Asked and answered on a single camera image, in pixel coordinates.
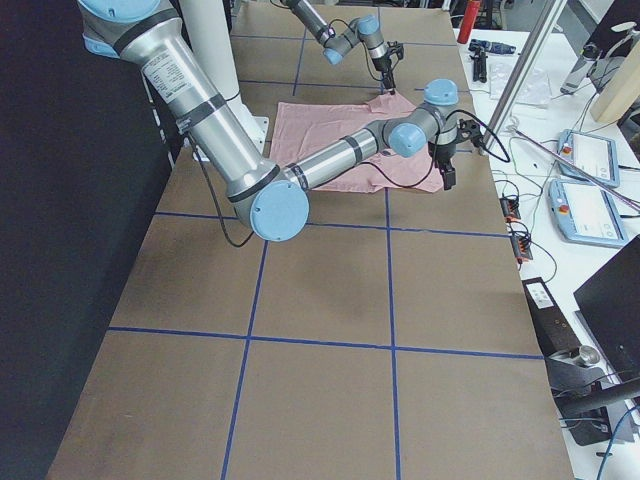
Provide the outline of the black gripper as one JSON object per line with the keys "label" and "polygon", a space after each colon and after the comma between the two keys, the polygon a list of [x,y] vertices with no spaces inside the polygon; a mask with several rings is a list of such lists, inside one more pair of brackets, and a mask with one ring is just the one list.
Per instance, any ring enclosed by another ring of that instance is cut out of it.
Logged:
{"label": "black gripper", "polygon": [[399,62],[404,58],[404,44],[400,42],[382,42],[370,49],[370,58],[377,72],[382,74],[384,91],[395,94],[396,84],[393,75],[394,63],[392,57]]}
{"label": "black gripper", "polygon": [[452,167],[451,159],[455,155],[457,143],[457,130],[447,130],[440,133],[434,140],[433,158],[441,172],[445,191],[451,190],[456,185],[456,170]]}

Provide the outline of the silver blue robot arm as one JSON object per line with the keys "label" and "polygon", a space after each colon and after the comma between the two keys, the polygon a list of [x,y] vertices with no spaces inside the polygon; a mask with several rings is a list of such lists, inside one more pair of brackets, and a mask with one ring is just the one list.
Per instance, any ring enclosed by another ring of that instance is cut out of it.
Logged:
{"label": "silver blue robot arm", "polygon": [[283,0],[280,4],[301,21],[322,47],[323,55],[331,65],[338,65],[361,45],[367,56],[365,63],[371,78],[378,81],[385,92],[396,93],[394,70],[404,58],[404,45],[384,39],[376,15],[357,17],[349,22],[342,19],[327,22],[309,1]]}
{"label": "silver blue robot arm", "polygon": [[229,18],[220,1],[82,1],[86,48],[137,65],[173,114],[201,163],[226,184],[238,219],[267,241],[286,241],[305,226],[307,193],[382,150],[410,157],[427,149],[445,188],[462,137],[458,89],[437,79],[408,116],[373,121],[306,158],[279,166],[250,132],[255,124],[234,98],[237,76]]}

